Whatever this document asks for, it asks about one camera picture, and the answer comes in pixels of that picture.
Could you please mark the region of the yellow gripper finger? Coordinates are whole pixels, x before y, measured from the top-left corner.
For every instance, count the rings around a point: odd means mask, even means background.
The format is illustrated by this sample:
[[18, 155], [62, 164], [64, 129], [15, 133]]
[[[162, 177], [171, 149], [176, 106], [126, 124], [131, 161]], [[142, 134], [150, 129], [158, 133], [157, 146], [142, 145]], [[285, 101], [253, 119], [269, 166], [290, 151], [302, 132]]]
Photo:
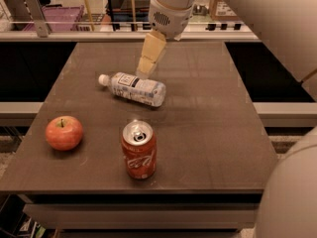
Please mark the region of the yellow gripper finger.
[[141, 57], [136, 70], [136, 76], [147, 79], [151, 76], [157, 66], [159, 58], [163, 54], [166, 46], [165, 35], [151, 30], [146, 34]]

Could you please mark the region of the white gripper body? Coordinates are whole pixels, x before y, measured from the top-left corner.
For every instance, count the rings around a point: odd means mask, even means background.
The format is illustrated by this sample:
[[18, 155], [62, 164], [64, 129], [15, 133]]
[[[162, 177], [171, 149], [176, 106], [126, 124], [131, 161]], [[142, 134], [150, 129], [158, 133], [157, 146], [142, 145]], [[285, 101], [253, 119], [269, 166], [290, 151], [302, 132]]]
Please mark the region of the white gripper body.
[[177, 8], [164, 5], [159, 0], [151, 0], [149, 22], [156, 30], [167, 39], [179, 39], [186, 28], [191, 16], [192, 7]]

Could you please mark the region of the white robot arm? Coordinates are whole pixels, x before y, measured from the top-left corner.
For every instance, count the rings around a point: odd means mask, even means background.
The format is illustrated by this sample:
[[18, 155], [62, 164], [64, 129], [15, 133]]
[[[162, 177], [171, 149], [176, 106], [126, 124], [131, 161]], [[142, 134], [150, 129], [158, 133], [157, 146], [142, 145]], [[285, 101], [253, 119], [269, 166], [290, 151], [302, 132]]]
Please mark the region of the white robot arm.
[[[255, 101], [316, 96], [317, 0], [223, 0], [262, 41], [229, 47]], [[194, 0], [151, 0], [137, 75], [153, 72], [164, 42], [188, 23]], [[272, 171], [259, 207], [255, 238], [317, 238], [317, 129], [298, 141]]]

